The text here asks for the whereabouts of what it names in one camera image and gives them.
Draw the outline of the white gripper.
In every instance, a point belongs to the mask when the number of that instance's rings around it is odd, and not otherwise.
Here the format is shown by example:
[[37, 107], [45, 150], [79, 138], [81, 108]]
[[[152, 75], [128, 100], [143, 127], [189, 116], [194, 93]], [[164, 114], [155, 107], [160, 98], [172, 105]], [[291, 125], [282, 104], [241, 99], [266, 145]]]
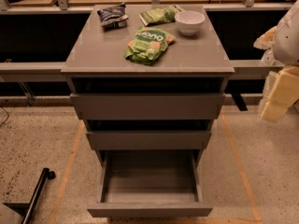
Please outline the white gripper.
[[286, 66], [275, 75], [270, 92], [265, 96], [266, 103], [261, 118], [278, 121], [288, 109], [299, 99], [299, 67]]

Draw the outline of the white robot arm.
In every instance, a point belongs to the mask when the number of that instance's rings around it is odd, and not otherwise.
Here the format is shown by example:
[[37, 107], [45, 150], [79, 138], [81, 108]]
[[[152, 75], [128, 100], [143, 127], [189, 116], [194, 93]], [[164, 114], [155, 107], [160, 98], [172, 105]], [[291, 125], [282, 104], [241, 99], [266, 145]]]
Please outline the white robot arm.
[[263, 65], [284, 65], [279, 72], [269, 73], [259, 106], [262, 119], [277, 121], [299, 100], [299, 1], [253, 47], [264, 50]]

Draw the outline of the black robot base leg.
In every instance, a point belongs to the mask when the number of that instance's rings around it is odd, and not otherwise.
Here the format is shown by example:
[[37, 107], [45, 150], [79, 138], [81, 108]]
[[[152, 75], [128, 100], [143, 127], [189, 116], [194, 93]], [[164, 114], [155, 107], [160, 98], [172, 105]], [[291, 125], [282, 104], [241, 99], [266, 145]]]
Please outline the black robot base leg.
[[30, 224], [46, 181], [55, 177], [54, 171], [44, 168], [28, 203], [0, 203], [0, 224]]

